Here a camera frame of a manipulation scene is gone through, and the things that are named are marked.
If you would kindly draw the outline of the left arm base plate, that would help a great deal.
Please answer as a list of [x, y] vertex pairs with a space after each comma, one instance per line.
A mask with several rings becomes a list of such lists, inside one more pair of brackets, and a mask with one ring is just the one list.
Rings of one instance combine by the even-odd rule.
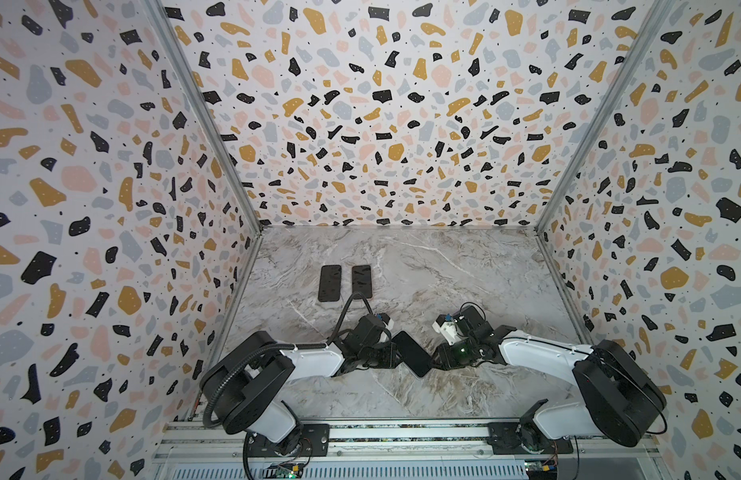
[[326, 457], [328, 440], [330, 424], [298, 424], [281, 442], [272, 442], [262, 435], [250, 438], [246, 451], [252, 458]]

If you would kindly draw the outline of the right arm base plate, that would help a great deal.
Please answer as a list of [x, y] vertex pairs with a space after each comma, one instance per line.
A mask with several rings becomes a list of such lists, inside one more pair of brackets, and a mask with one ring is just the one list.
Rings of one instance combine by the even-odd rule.
[[572, 442], [546, 438], [533, 422], [491, 422], [488, 424], [488, 432], [487, 443], [495, 455], [553, 455], [575, 452]]

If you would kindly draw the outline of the black phone case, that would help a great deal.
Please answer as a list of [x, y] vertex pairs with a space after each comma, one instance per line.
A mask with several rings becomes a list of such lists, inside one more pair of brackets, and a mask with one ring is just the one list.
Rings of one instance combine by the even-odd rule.
[[320, 268], [318, 282], [318, 301], [338, 302], [342, 297], [342, 266], [332, 264]]

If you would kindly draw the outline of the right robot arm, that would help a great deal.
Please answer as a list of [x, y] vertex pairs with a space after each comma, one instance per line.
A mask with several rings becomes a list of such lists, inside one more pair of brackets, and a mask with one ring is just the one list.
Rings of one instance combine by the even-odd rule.
[[432, 360], [438, 370], [483, 364], [524, 367], [567, 382], [572, 393], [561, 400], [537, 401], [519, 419], [510, 446], [541, 453], [563, 438], [606, 437], [635, 447], [666, 419], [667, 400], [636, 361], [618, 344], [570, 344], [518, 330], [492, 326], [473, 302], [433, 324], [444, 337]]

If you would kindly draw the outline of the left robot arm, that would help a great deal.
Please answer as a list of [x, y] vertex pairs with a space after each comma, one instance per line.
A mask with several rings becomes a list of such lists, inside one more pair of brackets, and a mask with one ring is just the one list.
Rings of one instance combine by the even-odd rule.
[[385, 314], [364, 316], [356, 328], [318, 343], [286, 343], [266, 331], [254, 332], [204, 374], [202, 424], [228, 435], [258, 434], [272, 444], [294, 442], [302, 422], [280, 399], [284, 386], [361, 369], [397, 368], [403, 356], [390, 338], [388, 319]]

